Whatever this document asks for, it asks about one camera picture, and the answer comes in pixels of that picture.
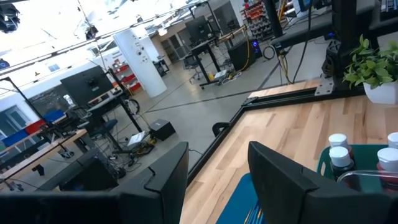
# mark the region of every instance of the white pot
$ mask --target white pot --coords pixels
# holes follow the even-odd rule
[[[365,87],[366,96],[368,96],[372,103],[398,104],[398,81],[384,83],[373,90],[371,90],[371,86],[367,83],[363,83],[363,86]]]

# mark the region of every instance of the small black box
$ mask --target small black box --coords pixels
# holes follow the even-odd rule
[[[155,122],[150,124],[149,127],[154,136],[162,141],[166,140],[168,137],[175,133],[175,130],[170,121],[165,121],[163,119],[157,119]]]

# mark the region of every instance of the wooden desk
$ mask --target wooden desk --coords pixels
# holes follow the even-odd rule
[[[26,160],[22,161],[18,165],[14,166],[13,168],[7,170],[5,173],[0,174],[0,179],[11,179],[10,181],[12,182],[12,179],[18,179],[27,172],[32,172],[32,169],[39,165],[40,163],[43,163],[46,159],[49,157],[52,157],[55,155],[59,150],[61,150],[61,146],[59,144],[61,143],[63,147],[66,147],[67,145],[73,144],[74,141],[76,141],[78,138],[82,137],[84,134],[86,134],[87,131],[85,129],[78,130],[76,134],[72,137],[70,137],[67,140],[63,139],[58,139],[45,147],[44,149],[40,150],[39,152],[36,152]],[[0,184],[0,189],[5,188],[6,185],[4,183]]]
[[[252,93],[265,96],[313,86],[316,81]],[[248,144],[258,141],[315,170],[333,133],[351,144],[387,144],[398,131],[398,105],[355,96],[245,112],[187,189],[180,223],[216,223],[241,177],[249,172]]]
[[[239,33],[239,32],[244,33],[247,29],[248,29],[248,28],[247,28],[246,26],[242,26],[242,27],[240,27],[239,29],[237,29],[237,30],[235,30],[235,31],[233,31],[233,32],[231,32],[231,33],[229,33],[229,34],[225,34],[224,36],[220,37],[220,38],[218,39],[218,42],[221,43],[221,42],[225,42],[225,41],[227,41],[227,40],[229,40],[229,39],[232,39],[232,38],[235,37],[235,35],[236,35],[237,33]]]
[[[63,115],[61,118],[59,118],[59,119],[57,119],[56,121],[54,121],[53,124],[57,124],[58,122],[60,122],[61,120],[65,119],[65,118],[67,118],[67,116],[66,116],[66,115]],[[39,134],[39,133],[40,133],[40,130],[36,131],[35,133],[32,133],[32,134],[28,135],[28,136],[25,137],[24,139],[21,139],[21,140],[19,140],[18,142],[14,143],[13,145],[8,146],[8,147],[5,148],[4,150],[0,151],[0,153],[4,153],[4,152],[10,151],[12,148],[16,147],[16,146],[19,145],[20,143],[22,143],[22,142],[28,140],[29,138],[31,138],[31,137],[33,137],[33,136]]]
[[[113,93],[114,93],[115,91],[118,91],[118,90],[121,90],[121,89],[119,88],[119,85],[116,85],[116,86],[114,86],[114,88],[110,89],[110,91],[107,91],[106,93],[103,93],[103,94],[101,94],[100,96],[97,96],[96,98],[90,100],[90,101],[87,102],[87,103],[90,104],[90,103],[92,103],[92,102],[94,102],[94,101],[96,101],[96,100],[100,100],[101,97],[103,97],[104,95],[112,96]]]

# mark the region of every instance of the white bottle cap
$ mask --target white bottle cap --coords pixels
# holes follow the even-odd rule
[[[398,172],[398,149],[384,148],[377,152],[380,166],[391,172]]]
[[[388,147],[398,149],[398,133],[388,135]]]
[[[331,163],[337,167],[346,167],[351,164],[351,159],[349,158],[348,149],[344,147],[333,147],[329,150],[329,156]]]
[[[345,134],[332,134],[329,136],[329,143],[330,147],[345,147],[349,148],[349,145],[347,143],[347,136]]]

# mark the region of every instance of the bottle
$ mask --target bottle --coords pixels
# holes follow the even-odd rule
[[[329,144],[331,148],[337,146],[346,148],[349,152],[349,157],[355,162],[353,148],[348,144],[347,136],[345,134],[332,134],[331,136],[329,136]]]
[[[337,180],[346,172],[356,170],[354,161],[349,157],[349,152],[345,147],[337,146],[329,150],[330,166]],[[360,190],[358,176],[350,176],[344,183],[353,190]]]
[[[388,135],[388,147],[398,149],[398,133]]]
[[[377,156],[379,158],[379,162],[377,163],[378,170],[398,172],[398,149],[391,147],[380,149],[377,152]],[[380,181],[384,191],[398,191],[398,178],[380,177]]]

